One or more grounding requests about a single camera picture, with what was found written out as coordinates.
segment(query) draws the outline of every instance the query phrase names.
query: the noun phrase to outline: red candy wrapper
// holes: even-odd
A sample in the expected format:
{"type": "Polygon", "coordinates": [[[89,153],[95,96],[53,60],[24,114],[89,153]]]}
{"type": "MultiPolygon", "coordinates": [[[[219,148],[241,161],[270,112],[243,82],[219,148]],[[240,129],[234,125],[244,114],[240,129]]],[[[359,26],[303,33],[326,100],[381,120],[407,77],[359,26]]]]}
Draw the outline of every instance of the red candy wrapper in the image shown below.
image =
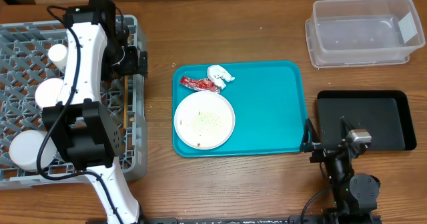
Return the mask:
{"type": "Polygon", "coordinates": [[[221,91],[221,89],[215,86],[214,82],[210,81],[208,78],[191,79],[189,77],[182,77],[179,83],[196,91],[212,91],[216,93],[221,91]]]}

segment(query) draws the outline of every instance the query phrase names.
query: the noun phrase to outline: wooden table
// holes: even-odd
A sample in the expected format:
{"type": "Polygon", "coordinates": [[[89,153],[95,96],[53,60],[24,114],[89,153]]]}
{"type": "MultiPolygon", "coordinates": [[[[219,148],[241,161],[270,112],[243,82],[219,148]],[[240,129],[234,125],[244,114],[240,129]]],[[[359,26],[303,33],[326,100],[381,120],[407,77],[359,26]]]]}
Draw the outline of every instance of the wooden table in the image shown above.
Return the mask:
{"type": "MultiPolygon", "coordinates": [[[[315,0],[239,0],[120,3],[147,34],[145,84],[148,172],[130,189],[148,217],[285,217],[301,213],[324,186],[310,154],[185,159],[172,147],[172,75],[182,65],[288,59],[302,73],[307,110],[325,89],[399,89],[410,102],[418,139],[414,151],[371,152],[353,161],[357,173],[381,182],[384,223],[427,220],[427,48],[405,65],[316,69],[310,63],[304,22],[315,0]]],[[[414,0],[427,25],[427,0],[414,0]]],[[[44,6],[7,6],[0,22],[52,19],[44,6]]],[[[319,198],[308,209],[333,206],[319,198]]],[[[0,192],[0,223],[84,223],[105,217],[90,185],[60,184],[0,192]]]]}

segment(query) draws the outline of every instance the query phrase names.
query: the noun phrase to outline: gray plastic basket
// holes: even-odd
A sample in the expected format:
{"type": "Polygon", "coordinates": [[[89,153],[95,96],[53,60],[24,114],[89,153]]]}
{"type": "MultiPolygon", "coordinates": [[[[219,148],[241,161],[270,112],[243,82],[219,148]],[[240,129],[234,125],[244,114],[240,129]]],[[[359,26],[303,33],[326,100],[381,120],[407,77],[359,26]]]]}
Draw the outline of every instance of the gray plastic basket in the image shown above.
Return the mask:
{"type": "MultiPolygon", "coordinates": [[[[147,51],[147,39],[137,19],[125,15],[131,35],[129,44],[147,51]]],[[[120,17],[116,19],[119,28],[120,17]]],[[[11,141],[21,131],[44,129],[41,111],[34,100],[37,85],[62,73],[47,58],[50,46],[67,44],[66,31],[58,21],[12,23],[0,25],[0,189],[20,189],[50,183],[88,183],[85,177],[49,181],[34,172],[18,168],[9,158],[11,141]]],[[[124,77],[101,84],[101,99],[111,116],[123,128],[124,77]]],[[[128,79],[127,128],[123,130],[124,150],[120,164],[127,181],[140,179],[147,171],[147,122],[143,113],[144,77],[128,79]]],[[[73,165],[55,159],[48,167],[50,175],[75,172],[73,165]]]]}

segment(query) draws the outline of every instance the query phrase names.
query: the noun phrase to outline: sticker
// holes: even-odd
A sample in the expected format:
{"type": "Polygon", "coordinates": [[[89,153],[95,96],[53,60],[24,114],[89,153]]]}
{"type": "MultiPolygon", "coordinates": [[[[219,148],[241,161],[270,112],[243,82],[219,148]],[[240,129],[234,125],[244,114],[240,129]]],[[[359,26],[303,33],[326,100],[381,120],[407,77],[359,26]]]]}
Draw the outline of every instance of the sticker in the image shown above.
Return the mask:
{"type": "Polygon", "coordinates": [[[140,165],[142,165],[142,153],[141,153],[141,151],[138,151],[138,163],[140,165]]]}
{"type": "Polygon", "coordinates": [[[399,29],[405,44],[418,33],[411,12],[399,21],[399,29]]]}

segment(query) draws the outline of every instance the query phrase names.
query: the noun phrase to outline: turquoise mat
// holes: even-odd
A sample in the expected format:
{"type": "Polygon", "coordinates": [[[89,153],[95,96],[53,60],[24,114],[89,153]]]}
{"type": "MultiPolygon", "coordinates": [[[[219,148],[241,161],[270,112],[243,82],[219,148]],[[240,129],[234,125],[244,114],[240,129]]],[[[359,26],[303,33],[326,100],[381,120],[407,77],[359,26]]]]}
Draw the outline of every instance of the turquoise mat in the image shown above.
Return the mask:
{"type": "MultiPolygon", "coordinates": [[[[183,76],[206,78],[209,65],[180,67],[173,75],[173,113],[192,89],[179,84],[183,76]]],[[[307,119],[301,73],[290,61],[220,64],[236,79],[221,91],[232,105],[236,126],[221,146],[197,150],[187,146],[173,127],[173,147],[183,157],[224,157],[300,151],[307,119]]]]}

